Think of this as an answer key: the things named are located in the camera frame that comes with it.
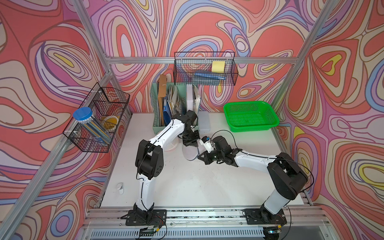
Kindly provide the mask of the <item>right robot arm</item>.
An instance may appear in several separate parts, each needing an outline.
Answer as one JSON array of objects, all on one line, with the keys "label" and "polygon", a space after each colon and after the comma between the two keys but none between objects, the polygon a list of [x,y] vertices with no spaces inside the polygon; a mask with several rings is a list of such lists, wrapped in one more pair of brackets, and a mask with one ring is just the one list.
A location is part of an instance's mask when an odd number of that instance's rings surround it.
[{"label": "right robot arm", "polygon": [[249,168],[270,175],[275,189],[253,216],[254,219],[260,219],[265,223],[277,215],[281,216],[282,208],[293,201],[309,181],[305,171],[286,153],[258,156],[238,147],[232,148],[222,136],[213,139],[205,136],[199,140],[199,144],[205,151],[198,155],[198,159],[205,165],[215,162],[237,168]]}]

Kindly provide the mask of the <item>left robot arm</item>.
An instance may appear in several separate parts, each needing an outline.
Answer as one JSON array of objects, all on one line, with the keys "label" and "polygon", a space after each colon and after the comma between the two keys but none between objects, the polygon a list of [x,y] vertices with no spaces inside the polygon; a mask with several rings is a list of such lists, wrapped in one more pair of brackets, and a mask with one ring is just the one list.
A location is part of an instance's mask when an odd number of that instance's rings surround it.
[{"label": "left robot arm", "polygon": [[149,141],[139,143],[135,166],[137,180],[140,181],[139,197],[134,204],[134,212],[145,219],[154,207],[156,177],[164,168],[164,149],[172,141],[181,139],[186,148],[198,149],[199,131],[195,129],[198,115],[187,111],[176,115],[171,122]]}]

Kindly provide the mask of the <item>blue folder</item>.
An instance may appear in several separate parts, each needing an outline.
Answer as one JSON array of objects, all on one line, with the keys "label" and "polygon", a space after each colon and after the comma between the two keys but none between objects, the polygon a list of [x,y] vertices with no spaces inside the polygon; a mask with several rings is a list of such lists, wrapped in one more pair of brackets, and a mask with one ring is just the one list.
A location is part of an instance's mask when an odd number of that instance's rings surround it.
[{"label": "blue folder", "polygon": [[167,100],[163,103],[163,118],[165,126],[167,126],[172,120],[172,111]]}]

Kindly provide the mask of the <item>white binder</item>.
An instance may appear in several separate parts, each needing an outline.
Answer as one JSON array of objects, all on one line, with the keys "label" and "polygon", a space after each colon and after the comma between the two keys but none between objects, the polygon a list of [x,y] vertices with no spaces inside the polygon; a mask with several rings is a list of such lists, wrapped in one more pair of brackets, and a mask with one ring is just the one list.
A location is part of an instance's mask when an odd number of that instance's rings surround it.
[{"label": "white binder", "polygon": [[187,111],[194,110],[194,87],[193,85],[186,86],[186,106]]}]

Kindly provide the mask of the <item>magazines in organizer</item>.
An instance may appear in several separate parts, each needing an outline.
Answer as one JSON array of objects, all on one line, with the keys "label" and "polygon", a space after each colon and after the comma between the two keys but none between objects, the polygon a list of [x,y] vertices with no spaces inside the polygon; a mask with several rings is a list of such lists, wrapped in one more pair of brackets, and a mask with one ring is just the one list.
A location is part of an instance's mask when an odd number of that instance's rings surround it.
[{"label": "magazines in organizer", "polygon": [[167,103],[172,117],[184,115],[187,112],[185,99],[181,97],[180,93],[181,91],[175,85],[170,85],[167,89]]}]

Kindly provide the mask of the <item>mint green file organizer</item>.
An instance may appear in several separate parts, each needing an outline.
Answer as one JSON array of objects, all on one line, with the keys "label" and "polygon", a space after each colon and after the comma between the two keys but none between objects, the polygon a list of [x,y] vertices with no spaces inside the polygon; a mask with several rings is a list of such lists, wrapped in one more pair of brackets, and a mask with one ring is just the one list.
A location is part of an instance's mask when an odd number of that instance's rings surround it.
[{"label": "mint green file organizer", "polygon": [[[158,134],[165,127],[161,126],[161,117],[160,112],[163,110],[159,110],[158,104],[158,83],[152,83],[150,96],[151,96],[151,104],[154,109],[154,122],[153,122],[153,131]],[[185,114],[187,110],[187,85],[175,85],[174,83],[167,83],[167,93],[170,88],[178,89],[178,98],[182,104],[182,113]]]}]

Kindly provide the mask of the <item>green plastic basket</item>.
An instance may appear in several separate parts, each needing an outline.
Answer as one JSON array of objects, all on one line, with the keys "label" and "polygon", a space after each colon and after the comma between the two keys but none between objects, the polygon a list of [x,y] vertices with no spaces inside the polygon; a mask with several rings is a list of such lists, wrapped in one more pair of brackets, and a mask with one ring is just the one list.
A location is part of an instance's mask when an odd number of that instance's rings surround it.
[{"label": "green plastic basket", "polygon": [[275,111],[266,102],[235,102],[223,107],[230,131],[253,132],[266,131],[280,124]]}]

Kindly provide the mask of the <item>brown cardboard folder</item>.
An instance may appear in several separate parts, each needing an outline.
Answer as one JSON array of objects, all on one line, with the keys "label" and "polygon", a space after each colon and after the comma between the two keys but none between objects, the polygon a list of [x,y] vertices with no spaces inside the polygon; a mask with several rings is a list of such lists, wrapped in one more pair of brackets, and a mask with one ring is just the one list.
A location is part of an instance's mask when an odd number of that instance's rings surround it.
[{"label": "brown cardboard folder", "polygon": [[166,97],[166,93],[167,93],[167,77],[165,75],[160,75],[159,81],[158,81],[158,107],[159,107],[160,126],[165,125],[163,107],[164,107],[164,98]]}]

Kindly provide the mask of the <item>blue pen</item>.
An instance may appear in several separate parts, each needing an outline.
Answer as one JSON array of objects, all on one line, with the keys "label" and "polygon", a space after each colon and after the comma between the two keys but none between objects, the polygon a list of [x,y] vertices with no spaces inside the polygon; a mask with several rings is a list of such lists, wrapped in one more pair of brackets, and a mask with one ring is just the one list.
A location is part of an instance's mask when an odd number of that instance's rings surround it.
[{"label": "blue pen", "polygon": [[208,78],[213,80],[225,81],[227,79],[226,75],[220,73],[212,73],[212,72],[195,72],[194,76],[200,78]]}]

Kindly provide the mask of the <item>yellow sticky note pad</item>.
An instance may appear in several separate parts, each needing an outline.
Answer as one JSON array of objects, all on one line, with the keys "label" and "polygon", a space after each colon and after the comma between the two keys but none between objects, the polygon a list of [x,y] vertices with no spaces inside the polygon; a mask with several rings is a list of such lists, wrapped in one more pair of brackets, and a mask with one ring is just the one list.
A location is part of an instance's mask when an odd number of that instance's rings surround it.
[{"label": "yellow sticky note pad", "polygon": [[222,74],[225,72],[226,62],[225,61],[212,61],[212,73]]}]

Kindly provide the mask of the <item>yellow tape roll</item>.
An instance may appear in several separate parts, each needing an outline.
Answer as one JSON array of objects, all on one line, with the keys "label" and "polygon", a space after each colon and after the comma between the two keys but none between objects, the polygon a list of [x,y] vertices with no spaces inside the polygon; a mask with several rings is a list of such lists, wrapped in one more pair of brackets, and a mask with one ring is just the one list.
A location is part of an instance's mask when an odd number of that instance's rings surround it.
[{"label": "yellow tape roll", "polygon": [[112,132],[116,129],[118,122],[119,118],[116,116],[102,117],[102,124],[104,128],[109,132]]}]

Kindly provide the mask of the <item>small white object on table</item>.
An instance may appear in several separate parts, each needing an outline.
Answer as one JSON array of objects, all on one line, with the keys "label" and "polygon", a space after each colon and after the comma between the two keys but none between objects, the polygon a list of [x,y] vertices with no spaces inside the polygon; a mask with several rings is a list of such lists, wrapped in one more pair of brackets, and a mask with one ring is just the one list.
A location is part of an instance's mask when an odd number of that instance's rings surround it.
[{"label": "small white object on table", "polygon": [[124,183],[118,183],[116,189],[120,195],[124,194]]}]

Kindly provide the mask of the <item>jar with blue lid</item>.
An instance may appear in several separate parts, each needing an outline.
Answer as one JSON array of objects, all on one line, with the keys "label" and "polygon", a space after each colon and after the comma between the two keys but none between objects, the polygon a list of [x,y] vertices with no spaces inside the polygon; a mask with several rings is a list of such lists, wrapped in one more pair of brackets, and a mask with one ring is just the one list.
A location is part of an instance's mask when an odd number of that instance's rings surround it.
[{"label": "jar with blue lid", "polygon": [[94,117],[90,107],[82,107],[73,113],[73,118],[93,136],[98,143],[109,145],[111,137],[100,121]]}]

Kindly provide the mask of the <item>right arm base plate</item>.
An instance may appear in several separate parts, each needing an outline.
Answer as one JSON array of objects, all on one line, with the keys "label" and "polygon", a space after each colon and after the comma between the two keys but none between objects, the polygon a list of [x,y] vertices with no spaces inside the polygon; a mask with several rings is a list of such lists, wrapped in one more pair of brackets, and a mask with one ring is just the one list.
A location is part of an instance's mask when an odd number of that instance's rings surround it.
[{"label": "right arm base plate", "polygon": [[243,216],[246,218],[248,225],[274,225],[284,226],[287,224],[287,219],[283,209],[273,215],[265,209],[244,209]]}]

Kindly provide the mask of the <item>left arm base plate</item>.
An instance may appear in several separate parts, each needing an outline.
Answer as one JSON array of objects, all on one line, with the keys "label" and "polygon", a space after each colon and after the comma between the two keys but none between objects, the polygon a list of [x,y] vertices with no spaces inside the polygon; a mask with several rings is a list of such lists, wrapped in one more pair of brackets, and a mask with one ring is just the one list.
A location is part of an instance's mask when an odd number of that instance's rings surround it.
[{"label": "left arm base plate", "polygon": [[128,214],[121,217],[125,219],[126,226],[155,226],[159,227],[166,223],[166,210],[141,211],[129,210]]}]

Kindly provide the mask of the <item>aluminium frame rail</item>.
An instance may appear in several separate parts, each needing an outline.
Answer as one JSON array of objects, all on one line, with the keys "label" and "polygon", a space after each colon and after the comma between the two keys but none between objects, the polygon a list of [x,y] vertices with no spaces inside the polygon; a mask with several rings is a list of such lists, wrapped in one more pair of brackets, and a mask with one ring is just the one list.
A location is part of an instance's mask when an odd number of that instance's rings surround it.
[{"label": "aluminium frame rail", "polygon": [[[183,61],[199,60],[203,62],[234,60],[236,64],[296,64],[299,58],[294,57],[176,57]],[[174,57],[107,57],[109,64],[173,64]]]}]

